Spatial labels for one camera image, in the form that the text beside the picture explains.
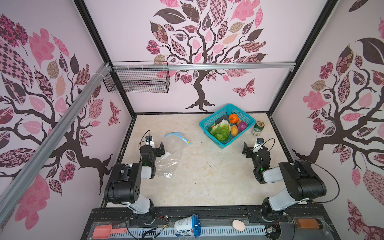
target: can lid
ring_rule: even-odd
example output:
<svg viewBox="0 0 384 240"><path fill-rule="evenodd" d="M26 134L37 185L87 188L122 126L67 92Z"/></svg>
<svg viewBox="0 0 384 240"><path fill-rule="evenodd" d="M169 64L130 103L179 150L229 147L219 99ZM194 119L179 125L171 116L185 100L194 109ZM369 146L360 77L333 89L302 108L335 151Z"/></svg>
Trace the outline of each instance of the can lid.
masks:
<svg viewBox="0 0 384 240"><path fill-rule="evenodd" d="M263 123L262 121L258 121L256 124L257 124L259 127L264 127L264 123Z"/></svg>

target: butterfly decal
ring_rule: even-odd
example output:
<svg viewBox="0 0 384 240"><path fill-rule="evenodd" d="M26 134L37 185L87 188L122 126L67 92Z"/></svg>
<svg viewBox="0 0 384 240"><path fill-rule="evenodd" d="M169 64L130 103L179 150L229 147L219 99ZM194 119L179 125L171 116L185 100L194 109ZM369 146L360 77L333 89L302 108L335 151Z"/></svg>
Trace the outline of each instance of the butterfly decal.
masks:
<svg viewBox="0 0 384 240"><path fill-rule="evenodd" d="M234 88L232 89L235 93L238 93L240 97L244 99L244 97L247 95L247 93L253 93L255 88L253 87L255 85L255 79L252 79L249 81L249 83L246 85L245 88Z"/></svg>
<svg viewBox="0 0 384 240"><path fill-rule="evenodd" d="M115 107L115 104L110 100L109 101L109 105L111 107L111 110L112 110L112 116L109 118L109 121L108 121L108 126L112 125L112 124L117 124L119 123L119 113L120 113L120 110L118 107Z"/></svg>

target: egg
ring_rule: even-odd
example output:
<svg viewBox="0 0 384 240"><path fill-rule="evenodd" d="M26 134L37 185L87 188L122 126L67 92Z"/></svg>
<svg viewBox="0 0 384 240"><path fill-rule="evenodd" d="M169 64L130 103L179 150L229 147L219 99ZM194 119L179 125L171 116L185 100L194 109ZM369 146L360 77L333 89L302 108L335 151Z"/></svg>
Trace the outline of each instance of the egg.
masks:
<svg viewBox="0 0 384 240"><path fill-rule="evenodd" d="M239 220L234 220L232 222L232 226L234 229L236 229L237 231L240 231L240 232L245 230L245 224Z"/></svg>

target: cabbage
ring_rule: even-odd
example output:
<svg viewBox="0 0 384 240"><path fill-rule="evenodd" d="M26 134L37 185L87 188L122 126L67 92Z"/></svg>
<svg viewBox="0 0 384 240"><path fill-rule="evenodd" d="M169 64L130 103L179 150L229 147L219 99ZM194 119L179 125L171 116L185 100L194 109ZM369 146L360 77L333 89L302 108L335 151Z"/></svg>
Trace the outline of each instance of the cabbage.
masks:
<svg viewBox="0 0 384 240"><path fill-rule="evenodd" d="M229 139L229 132L231 125L227 120L222 120L219 124L214 126L210 133L219 141L227 141Z"/></svg>

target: beige table surface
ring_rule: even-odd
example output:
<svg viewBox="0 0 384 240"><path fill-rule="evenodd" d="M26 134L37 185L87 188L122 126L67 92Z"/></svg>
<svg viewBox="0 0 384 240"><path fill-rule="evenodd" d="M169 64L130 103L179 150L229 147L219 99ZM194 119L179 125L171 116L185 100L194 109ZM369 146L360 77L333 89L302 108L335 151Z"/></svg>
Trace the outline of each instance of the beige table surface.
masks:
<svg viewBox="0 0 384 240"><path fill-rule="evenodd" d="M264 113L250 114L265 123L261 137L275 138L271 150L271 167L287 161L271 123ZM252 128L244 132L228 147L220 149L199 127L207 114L138 115L122 163L139 161L138 143L147 130L151 130L155 146L164 135L181 132L191 142L184 149L180 163L172 178L155 175L141 180L141 194L155 206L214 206L262 204L263 199L281 191L285 184L260 184L253 175L252 160L242 155L244 142L253 146L256 140ZM265 144L271 148L273 140Z"/></svg>

